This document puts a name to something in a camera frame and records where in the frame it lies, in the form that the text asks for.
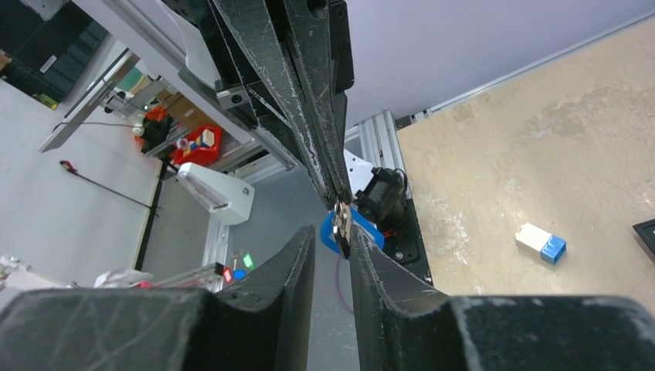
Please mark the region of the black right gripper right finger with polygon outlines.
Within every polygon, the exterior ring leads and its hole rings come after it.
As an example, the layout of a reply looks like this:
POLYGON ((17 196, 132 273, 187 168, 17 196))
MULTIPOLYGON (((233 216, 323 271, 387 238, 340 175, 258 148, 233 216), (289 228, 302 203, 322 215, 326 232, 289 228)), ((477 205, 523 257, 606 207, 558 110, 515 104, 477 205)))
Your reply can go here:
POLYGON ((449 296, 351 236, 363 370, 652 370, 654 319, 615 296, 449 296))

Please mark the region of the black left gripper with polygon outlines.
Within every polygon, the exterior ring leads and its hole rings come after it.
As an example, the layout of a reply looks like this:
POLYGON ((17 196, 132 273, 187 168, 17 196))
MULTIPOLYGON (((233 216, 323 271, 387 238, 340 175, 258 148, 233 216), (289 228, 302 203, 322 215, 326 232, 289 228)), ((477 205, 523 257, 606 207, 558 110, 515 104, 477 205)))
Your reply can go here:
POLYGON ((218 72, 220 105, 250 130, 300 151, 326 209, 353 196, 342 148, 346 90, 355 81, 344 1, 166 1, 200 34, 218 72))

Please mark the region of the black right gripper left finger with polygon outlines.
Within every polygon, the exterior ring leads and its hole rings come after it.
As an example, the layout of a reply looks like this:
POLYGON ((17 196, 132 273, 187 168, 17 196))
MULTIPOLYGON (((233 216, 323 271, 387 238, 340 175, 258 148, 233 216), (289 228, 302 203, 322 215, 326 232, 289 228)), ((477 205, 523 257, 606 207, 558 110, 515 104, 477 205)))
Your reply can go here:
POLYGON ((267 262, 204 288, 49 289, 1 313, 3 370, 303 370, 315 228, 267 262))

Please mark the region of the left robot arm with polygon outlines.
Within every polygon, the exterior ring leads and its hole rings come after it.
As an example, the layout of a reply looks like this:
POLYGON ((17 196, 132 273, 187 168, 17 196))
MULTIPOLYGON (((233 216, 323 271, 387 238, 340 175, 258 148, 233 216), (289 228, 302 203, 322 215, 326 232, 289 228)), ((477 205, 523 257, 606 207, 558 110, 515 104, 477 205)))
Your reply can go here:
POLYGON ((374 168, 348 182, 347 91, 355 81, 343 1, 166 1, 199 40, 197 57, 228 119, 308 172, 327 208, 343 203, 391 233, 405 219, 406 177, 374 168))

